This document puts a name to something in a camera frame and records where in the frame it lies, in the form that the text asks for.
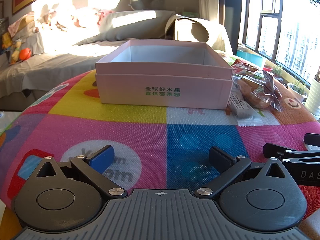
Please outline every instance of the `table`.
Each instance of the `table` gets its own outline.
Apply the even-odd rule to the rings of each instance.
[[[94,75],[87,72],[60,84],[0,137],[0,198],[7,206],[48,153],[67,161],[110,144],[116,158],[103,174],[127,190],[194,190],[219,174],[208,162],[211,146],[264,162],[266,142],[306,150],[304,134],[320,133],[320,124],[280,83],[284,111],[257,110],[263,126],[238,127],[229,111],[101,104]],[[319,237],[320,191],[300,188],[308,202],[302,227]]]

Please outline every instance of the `wooden surface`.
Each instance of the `wooden surface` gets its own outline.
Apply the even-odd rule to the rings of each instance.
[[[0,225],[0,240],[10,240],[21,231],[17,216],[5,207]]]

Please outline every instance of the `yellow toy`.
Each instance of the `yellow toy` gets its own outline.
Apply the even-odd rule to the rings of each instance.
[[[22,43],[21,40],[16,40],[16,43],[14,45],[16,47],[16,49],[11,54],[11,63],[10,63],[10,65],[13,65],[18,61],[19,54],[20,54],[21,43]]]

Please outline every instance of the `open box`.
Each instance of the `open box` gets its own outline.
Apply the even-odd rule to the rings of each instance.
[[[131,40],[96,65],[102,103],[225,109],[233,68],[206,43]]]

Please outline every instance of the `blue square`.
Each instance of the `blue square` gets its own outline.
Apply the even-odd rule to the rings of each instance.
[[[167,125],[167,188],[192,191],[219,175],[209,163],[217,146],[232,156],[249,156],[236,126]]]

